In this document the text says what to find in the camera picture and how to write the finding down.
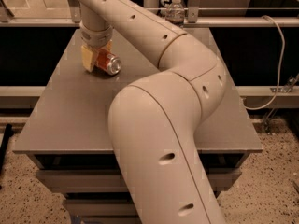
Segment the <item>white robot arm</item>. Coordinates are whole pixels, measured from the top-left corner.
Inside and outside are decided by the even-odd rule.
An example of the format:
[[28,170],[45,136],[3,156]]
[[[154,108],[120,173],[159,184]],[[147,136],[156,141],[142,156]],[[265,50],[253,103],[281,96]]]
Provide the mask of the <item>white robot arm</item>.
[[223,62],[130,0],[78,1],[87,44],[105,44],[99,25],[106,21],[159,70],[123,88],[108,111],[110,140],[142,224],[225,224],[194,141],[225,93]]

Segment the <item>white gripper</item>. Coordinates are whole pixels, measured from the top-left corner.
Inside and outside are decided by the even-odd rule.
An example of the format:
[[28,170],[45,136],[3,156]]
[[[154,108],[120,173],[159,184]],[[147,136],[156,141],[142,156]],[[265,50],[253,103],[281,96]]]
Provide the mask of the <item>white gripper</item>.
[[92,23],[80,22],[80,31],[82,40],[88,45],[81,46],[81,56],[83,67],[91,72],[95,67],[95,61],[98,56],[96,48],[102,48],[111,51],[113,27],[106,21],[95,21]]

